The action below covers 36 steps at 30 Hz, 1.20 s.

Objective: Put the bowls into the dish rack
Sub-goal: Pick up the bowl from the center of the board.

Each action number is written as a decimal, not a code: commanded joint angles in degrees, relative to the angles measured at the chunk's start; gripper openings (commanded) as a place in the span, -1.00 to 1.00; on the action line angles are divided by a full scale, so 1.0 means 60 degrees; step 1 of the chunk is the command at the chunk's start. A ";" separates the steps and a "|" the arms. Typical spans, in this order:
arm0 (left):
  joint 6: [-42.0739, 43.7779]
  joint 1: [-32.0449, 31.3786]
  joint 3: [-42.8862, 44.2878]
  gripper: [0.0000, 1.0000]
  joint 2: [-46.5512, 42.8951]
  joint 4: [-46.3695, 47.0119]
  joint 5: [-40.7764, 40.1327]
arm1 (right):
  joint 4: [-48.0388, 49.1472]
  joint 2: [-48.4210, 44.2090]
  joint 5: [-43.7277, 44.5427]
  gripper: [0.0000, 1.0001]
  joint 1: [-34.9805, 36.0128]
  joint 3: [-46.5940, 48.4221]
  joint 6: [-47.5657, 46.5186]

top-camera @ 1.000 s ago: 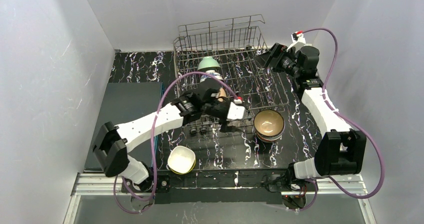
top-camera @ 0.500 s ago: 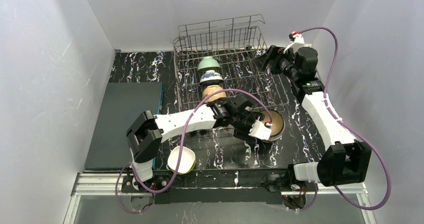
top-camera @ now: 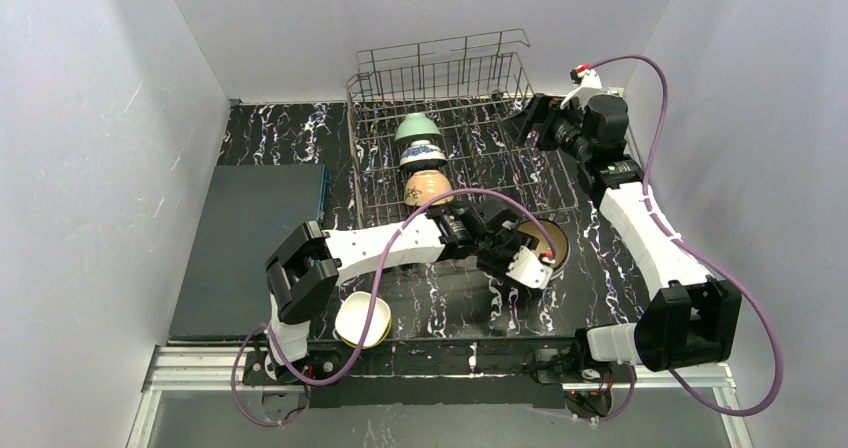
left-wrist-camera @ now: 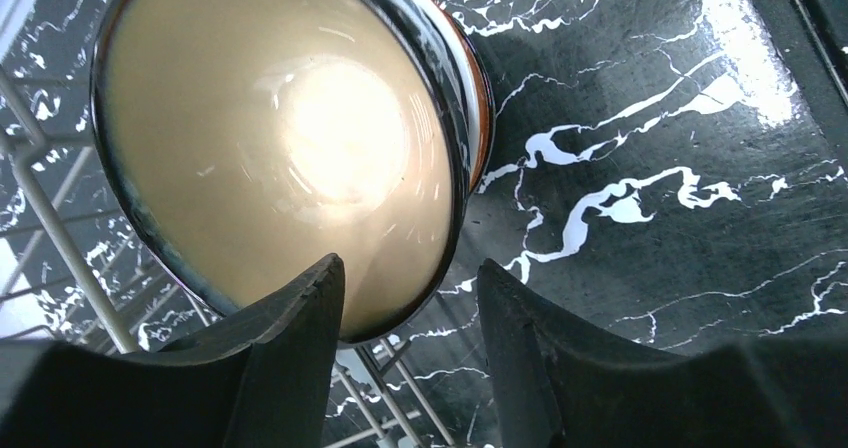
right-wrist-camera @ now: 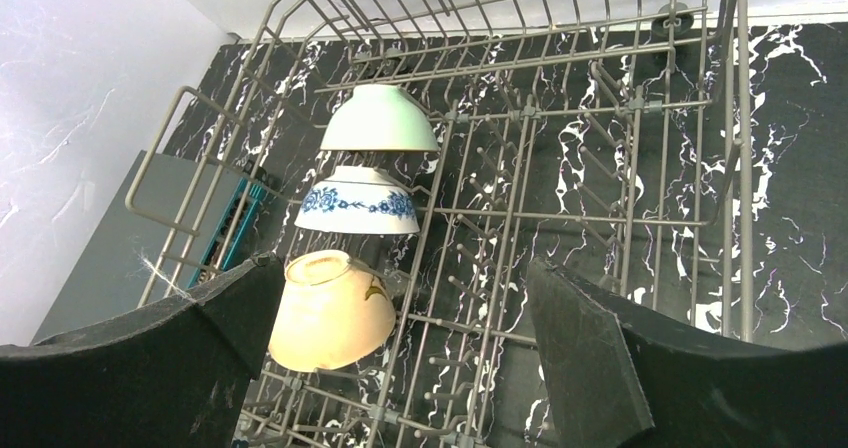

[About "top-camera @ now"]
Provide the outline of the cream white round bowl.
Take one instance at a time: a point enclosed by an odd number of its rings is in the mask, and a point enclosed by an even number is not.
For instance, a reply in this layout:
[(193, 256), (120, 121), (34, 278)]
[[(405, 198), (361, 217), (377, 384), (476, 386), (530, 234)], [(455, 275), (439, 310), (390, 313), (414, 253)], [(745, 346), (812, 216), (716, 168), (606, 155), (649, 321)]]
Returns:
[(418, 207), (438, 195), (452, 190), (449, 179), (439, 170), (421, 170), (413, 173), (406, 182), (404, 203)]

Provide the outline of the blue floral bowl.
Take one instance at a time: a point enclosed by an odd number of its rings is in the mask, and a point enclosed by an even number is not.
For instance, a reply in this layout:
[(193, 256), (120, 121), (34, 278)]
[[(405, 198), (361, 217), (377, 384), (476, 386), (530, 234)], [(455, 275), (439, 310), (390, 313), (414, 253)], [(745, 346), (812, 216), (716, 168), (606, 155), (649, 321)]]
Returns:
[(400, 169), (414, 173), (422, 170), (435, 170), (447, 164), (444, 151), (429, 140), (411, 143), (401, 154)]

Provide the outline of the green celadon bowl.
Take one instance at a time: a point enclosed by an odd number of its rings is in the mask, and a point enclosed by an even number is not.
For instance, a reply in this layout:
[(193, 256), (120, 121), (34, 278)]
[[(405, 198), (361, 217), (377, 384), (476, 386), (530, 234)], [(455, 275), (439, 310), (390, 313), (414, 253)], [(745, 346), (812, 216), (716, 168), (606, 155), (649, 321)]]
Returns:
[(396, 143), (412, 144), (415, 141), (432, 139), (440, 136), (441, 132), (433, 120), (425, 113), (407, 114), (397, 127), (394, 137)]

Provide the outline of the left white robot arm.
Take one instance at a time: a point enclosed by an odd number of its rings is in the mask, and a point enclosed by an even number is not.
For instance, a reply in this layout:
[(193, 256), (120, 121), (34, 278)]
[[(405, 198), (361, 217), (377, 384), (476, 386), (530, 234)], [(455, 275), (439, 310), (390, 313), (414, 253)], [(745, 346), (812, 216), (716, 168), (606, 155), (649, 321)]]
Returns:
[(502, 281), (544, 287), (550, 267), (535, 253), (537, 238), (518, 228), (518, 214), (499, 199), (479, 206), (465, 201), (437, 204), (401, 222), (362, 230), (322, 230), (301, 224), (266, 261), (273, 334), (267, 360), (280, 371), (308, 353), (313, 318), (325, 311), (335, 288), (377, 270), (473, 257), (477, 267)]

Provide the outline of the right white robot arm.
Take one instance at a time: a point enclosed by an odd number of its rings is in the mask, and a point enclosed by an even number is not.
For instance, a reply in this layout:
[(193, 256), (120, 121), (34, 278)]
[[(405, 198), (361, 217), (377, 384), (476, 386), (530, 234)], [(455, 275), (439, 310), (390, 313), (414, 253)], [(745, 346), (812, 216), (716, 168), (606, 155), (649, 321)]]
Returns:
[(643, 188), (644, 172), (625, 152), (624, 99), (596, 94), (582, 103), (536, 94), (500, 125), (519, 146), (534, 137), (537, 149), (576, 161), (582, 190), (622, 239), (649, 292), (637, 322), (578, 330), (572, 366), (627, 363), (657, 372), (727, 360), (741, 294), (682, 250), (678, 234), (659, 227), (663, 217)]

